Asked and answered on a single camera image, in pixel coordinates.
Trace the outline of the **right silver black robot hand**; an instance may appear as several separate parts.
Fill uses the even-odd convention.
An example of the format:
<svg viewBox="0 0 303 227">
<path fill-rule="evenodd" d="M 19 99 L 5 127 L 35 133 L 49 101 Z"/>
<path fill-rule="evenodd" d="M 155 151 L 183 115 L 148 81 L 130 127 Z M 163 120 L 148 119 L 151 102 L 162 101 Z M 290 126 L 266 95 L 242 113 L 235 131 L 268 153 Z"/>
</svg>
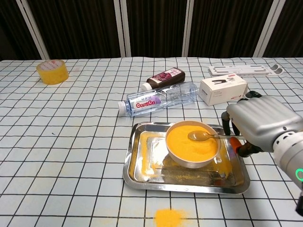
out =
<svg viewBox="0 0 303 227">
<path fill-rule="evenodd" d="M 221 120 L 224 133 L 230 135 L 230 124 L 235 135 L 242 135 L 246 143 L 231 139 L 235 152 L 248 157 L 259 152 L 274 152 L 277 138 L 285 133 L 303 131 L 303 118 L 272 96 L 250 91 L 234 104 L 227 106 Z"/>
</svg>

